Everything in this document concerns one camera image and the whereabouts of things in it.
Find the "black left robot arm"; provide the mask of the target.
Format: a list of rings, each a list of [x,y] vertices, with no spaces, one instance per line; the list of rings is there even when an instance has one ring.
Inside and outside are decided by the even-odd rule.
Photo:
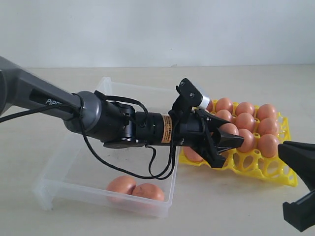
[[[207,112],[209,98],[189,79],[182,79],[176,90],[178,97],[168,114],[150,113],[146,108],[137,112],[137,100],[100,91],[68,93],[8,59],[0,59],[0,110],[5,112],[11,106],[23,109],[2,116],[1,122],[43,113],[62,119],[69,131],[81,134],[84,140],[100,140],[107,148],[168,146],[165,169],[148,179],[169,178],[177,147],[190,147],[212,168],[222,168],[222,153],[245,141],[222,129],[227,121]]]

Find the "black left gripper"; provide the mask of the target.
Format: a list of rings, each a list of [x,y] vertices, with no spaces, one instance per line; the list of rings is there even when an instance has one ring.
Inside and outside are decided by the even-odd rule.
[[[192,148],[211,168],[221,169],[226,162],[221,153],[239,148],[244,138],[220,130],[220,126],[230,122],[215,114],[197,109],[181,117],[174,126],[172,144]]]

